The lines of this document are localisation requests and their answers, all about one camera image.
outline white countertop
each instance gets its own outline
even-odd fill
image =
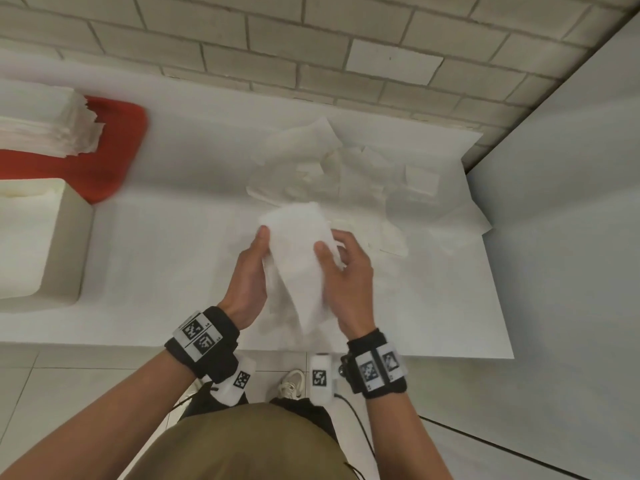
[[[148,108],[151,121],[123,188],[96,206],[80,300],[0,314],[0,341],[158,346],[192,311],[217,303],[257,217],[272,209],[244,186],[252,148],[277,129],[327,116],[345,142],[441,171],[441,198],[451,206],[468,196],[459,161],[477,138],[468,131],[3,51],[0,61],[0,75],[129,100]],[[435,216],[424,205],[392,197],[388,216],[407,235],[410,256],[396,286],[376,289],[376,321],[398,351],[512,358],[482,239],[448,255],[426,230]],[[278,317],[262,315],[239,342],[346,349],[335,324],[300,342]]]

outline wristband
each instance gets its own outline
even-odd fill
[[[406,391],[406,369],[396,348],[379,329],[347,343],[341,371],[354,394],[366,399]]]
[[[196,377],[217,383],[231,377],[238,366],[234,355],[240,331],[217,306],[191,315],[165,343],[167,351]]]

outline left hand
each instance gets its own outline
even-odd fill
[[[249,249],[238,256],[227,294],[218,307],[238,330],[251,325],[267,301],[267,284],[262,259],[269,253],[269,228],[261,226]]]

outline khaki shirt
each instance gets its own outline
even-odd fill
[[[126,480],[353,480],[340,446],[273,404],[192,416],[167,429]]]

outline finger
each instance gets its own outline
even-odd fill
[[[338,246],[338,252],[340,253],[341,261],[346,265],[348,265],[351,262],[351,257],[349,256],[349,253],[347,252],[347,250],[344,249],[342,246]]]
[[[350,257],[354,257],[357,255],[367,255],[366,252],[360,247],[355,236],[347,231],[331,229],[331,233],[333,234],[333,238],[344,244],[345,249],[347,250]]]
[[[260,226],[249,250],[260,259],[267,256],[269,252],[269,228],[267,226]]]
[[[314,245],[314,252],[316,253],[320,267],[322,267],[325,279],[330,280],[340,275],[340,268],[336,266],[329,246],[322,241],[318,241]]]

